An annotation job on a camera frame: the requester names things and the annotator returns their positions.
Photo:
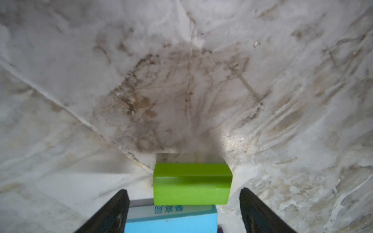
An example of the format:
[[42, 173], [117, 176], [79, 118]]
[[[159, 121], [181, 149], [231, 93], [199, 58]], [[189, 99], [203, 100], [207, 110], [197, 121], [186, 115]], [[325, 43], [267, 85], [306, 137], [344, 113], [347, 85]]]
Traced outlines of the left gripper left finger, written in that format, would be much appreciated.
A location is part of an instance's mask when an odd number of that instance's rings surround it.
[[119, 190], [75, 233], [124, 233], [129, 205], [127, 191]]

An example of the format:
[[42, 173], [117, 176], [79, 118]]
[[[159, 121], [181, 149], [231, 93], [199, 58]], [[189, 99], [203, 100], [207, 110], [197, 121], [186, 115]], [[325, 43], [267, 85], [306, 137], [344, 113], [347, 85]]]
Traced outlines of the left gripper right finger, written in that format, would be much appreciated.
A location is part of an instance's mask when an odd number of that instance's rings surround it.
[[248, 233], [296, 233], [248, 188], [240, 192], [242, 221]]

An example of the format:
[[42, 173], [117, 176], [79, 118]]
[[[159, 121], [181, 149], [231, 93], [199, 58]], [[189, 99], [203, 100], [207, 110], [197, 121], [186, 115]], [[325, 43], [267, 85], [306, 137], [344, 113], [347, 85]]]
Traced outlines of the green block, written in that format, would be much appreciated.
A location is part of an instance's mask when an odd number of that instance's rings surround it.
[[155, 205], [225, 205], [233, 173], [222, 164], [157, 163], [153, 173]]

